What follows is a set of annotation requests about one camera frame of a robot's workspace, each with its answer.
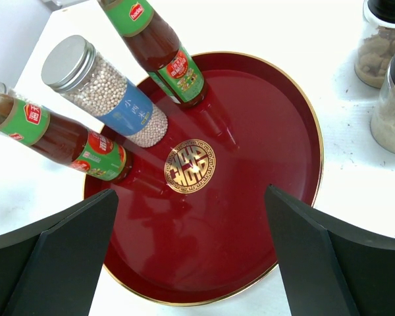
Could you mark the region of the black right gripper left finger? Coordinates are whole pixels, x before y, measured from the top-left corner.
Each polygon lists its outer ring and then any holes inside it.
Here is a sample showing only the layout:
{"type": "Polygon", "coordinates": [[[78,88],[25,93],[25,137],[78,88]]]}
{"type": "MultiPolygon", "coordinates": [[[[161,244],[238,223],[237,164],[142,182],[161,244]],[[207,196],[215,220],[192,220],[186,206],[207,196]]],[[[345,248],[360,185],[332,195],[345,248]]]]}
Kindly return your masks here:
{"type": "Polygon", "coordinates": [[[118,202],[103,190],[0,235],[0,315],[88,315],[118,202]]]}

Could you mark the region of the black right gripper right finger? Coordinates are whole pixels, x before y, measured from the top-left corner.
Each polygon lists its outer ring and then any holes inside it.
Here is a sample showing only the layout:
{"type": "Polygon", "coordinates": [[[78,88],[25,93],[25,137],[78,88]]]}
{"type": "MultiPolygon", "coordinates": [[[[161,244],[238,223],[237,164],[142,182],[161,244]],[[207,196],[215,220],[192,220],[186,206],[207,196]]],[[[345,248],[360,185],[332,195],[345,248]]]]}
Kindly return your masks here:
{"type": "Polygon", "coordinates": [[[273,185],[265,207],[292,315],[395,315],[395,237],[332,217],[273,185]]]}

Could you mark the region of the red round tray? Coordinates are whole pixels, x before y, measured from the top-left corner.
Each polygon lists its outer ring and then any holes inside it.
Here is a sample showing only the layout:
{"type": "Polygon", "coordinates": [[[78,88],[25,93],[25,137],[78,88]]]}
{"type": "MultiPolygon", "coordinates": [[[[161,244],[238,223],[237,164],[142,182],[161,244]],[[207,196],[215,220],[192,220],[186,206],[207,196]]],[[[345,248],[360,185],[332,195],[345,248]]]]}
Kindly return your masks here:
{"type": "Polygon", "coordinates": [[[275,185],[312,204],[323,171],[314,108],[277,66],[243,53],[194,56],[208,90],[182,109],[146,78],[139,88],[169,120],[165,137],[141,148],[109,127],[101,133],[131,151],[116,184],[87,176],[84,196],[118,196],[104,260],[129,291],[166,305],[203,305],[233,296],[277,265],[265,210],[275,185]]]}

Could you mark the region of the red sauce bottle green label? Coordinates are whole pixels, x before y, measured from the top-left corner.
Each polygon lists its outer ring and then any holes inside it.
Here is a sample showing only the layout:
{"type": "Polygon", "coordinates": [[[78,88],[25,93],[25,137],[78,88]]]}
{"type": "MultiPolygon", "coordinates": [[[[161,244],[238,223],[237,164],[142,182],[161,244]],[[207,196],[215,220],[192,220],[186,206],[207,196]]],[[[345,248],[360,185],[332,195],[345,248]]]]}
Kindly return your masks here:
{"type": "Polygon", "coordinates": [[[149,77],[181,107],[207,93],[205,78],[175,31],[148,1],[100,1],[107,18],[149,77]]]}

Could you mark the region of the white bead jar blue label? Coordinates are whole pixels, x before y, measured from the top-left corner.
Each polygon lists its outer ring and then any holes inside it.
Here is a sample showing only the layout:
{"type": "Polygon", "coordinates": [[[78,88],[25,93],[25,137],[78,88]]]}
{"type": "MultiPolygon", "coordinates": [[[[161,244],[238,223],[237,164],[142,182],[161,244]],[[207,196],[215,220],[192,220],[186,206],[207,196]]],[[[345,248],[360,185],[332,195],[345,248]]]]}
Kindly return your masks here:
{"type": "Polygon", "coordinates": [[[43,83],[140,147],[163,139],[168,118],[88,40],[69,36],[48,54],[43,83]]]}

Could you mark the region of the brown spice grinder jar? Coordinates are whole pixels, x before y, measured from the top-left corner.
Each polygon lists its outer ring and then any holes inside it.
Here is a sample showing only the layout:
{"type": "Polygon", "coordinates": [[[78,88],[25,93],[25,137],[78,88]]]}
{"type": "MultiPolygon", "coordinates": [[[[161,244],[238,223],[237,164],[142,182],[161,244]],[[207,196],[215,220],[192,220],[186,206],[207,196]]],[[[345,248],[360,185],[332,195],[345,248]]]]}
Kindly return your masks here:
{"type": "Polygon", "coordinates": [[[395,1],[363,2],[363,31],[356,49],[354,70],[365,84],[380,88],[395,54],[395,1]]]}

